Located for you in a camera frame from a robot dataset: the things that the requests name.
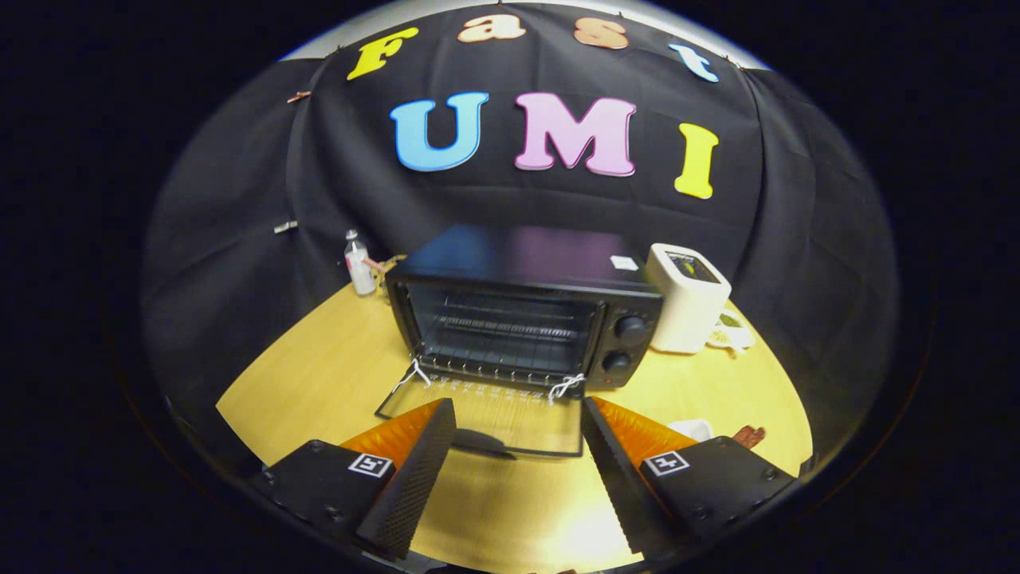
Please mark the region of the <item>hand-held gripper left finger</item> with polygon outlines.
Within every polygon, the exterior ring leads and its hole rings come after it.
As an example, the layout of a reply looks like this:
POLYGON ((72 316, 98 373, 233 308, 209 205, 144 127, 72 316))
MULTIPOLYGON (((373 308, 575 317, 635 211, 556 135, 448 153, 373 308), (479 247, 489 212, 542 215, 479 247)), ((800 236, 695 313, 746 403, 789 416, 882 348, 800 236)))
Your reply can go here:
POLYGON ((338 446, 309 440, 253 487, 332 544, 404 559, 456 429, 454 403, 441 397, 338 446))

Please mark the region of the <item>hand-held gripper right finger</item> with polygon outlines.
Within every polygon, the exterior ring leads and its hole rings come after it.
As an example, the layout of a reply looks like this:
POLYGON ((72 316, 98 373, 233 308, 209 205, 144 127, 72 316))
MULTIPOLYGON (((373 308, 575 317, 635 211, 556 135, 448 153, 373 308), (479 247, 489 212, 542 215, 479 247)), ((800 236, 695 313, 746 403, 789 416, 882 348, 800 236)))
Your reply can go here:
POLYGON ((800 487, 740 441, 697 441, 601 397, 583 400, 582 433, 628 546, 647 559, 732 537, 800 487))

